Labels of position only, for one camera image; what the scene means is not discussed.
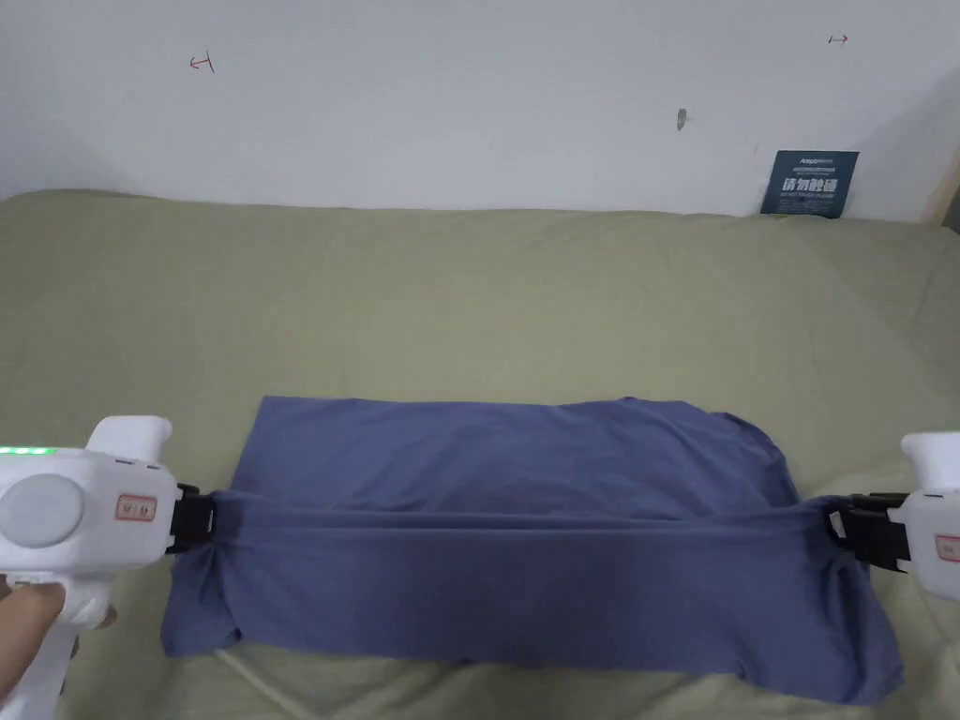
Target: black clamp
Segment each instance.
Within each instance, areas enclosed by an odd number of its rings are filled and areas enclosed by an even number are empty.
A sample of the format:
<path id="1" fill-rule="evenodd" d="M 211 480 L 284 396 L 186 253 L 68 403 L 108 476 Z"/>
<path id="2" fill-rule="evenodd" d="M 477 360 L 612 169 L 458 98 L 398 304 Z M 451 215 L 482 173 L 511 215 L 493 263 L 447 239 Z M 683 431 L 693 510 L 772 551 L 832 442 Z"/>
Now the black clamp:
<path id="1" fill-rule="evenodd" d="M 174 542 L 167 548 L 167 555 L 210 542 L 217 525 L 213 497 L 201 494 L 200 489 L 192 485 L 177 483 L 177 487 L 183 491 L 183 497 L 174 503 L 174 517 L 170 522 Z"/>
<path id="2" fill-rule="evenodd" d="M 828 505 L 824 515 L 830 535 L 860 562 L 903 572 L 897 560 L 910 560 L 906 526 L 891 520 L 887 511 L 906 498 L 905 492 L 871 492 Z"/>

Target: dark blue sign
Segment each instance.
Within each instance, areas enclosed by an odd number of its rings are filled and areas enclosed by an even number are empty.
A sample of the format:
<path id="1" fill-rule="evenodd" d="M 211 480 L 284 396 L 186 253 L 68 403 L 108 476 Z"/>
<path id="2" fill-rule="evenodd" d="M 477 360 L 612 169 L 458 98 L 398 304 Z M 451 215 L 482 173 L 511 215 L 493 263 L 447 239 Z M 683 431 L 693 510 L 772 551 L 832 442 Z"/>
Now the dark blue sign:
<path id="1" fill-rule="evenodd" d="M 779 151 L 760 212 L 840 217 L 858 155 L 847 151 Z"/>

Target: white wall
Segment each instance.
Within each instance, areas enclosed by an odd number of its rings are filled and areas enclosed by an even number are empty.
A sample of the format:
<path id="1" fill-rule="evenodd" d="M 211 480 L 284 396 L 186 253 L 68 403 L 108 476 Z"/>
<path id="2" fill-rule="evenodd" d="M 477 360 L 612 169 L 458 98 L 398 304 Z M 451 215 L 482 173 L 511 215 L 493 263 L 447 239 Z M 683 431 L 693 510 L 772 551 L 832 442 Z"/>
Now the white wall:
<path id="1" fill-rule="evenodd" d="M 0 198 L 746 214 L 778 149 L 853 149 L 849 214 L 916 220 L 958 36 L 956 0 L 0 0 Z"/>

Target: mattress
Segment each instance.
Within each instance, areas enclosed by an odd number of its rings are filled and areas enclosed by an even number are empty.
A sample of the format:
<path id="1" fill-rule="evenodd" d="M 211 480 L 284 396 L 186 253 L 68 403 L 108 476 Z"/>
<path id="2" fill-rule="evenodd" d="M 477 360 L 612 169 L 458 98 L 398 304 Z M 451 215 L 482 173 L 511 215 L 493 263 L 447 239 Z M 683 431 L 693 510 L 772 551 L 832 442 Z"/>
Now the mattress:
<path id="1" fill-rule="evenodd" d="M 181 482 L 225 487 L 264 395 L 736 413 L 805 496 L 909 490 L 906 432 L 960 427 L 960 241 L 818 218 L 430 212 L 48 192 L 0 204 L 0 437 L 175 427 Z M 171 661 L 161 563 L 117 578 L 67 718 L 960 717 L 960 604 L 874 582 L 907 682 L 878 708 L 724 676 L 448 667 L 240 646 Z"/>

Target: folded shirt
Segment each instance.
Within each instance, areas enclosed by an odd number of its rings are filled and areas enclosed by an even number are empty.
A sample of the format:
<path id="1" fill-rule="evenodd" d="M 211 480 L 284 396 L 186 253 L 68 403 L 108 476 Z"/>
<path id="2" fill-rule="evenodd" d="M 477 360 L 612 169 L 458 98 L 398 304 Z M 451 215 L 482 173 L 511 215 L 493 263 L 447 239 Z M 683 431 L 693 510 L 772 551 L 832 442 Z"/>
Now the folded shirt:
<path id="1" fill-rule="evenodd" d="M 901 682 L 867 567 L 731 415 L 266 397 L 172 656 L 239 639 L 452 662 L 733 673 L 865 705 Z"/>

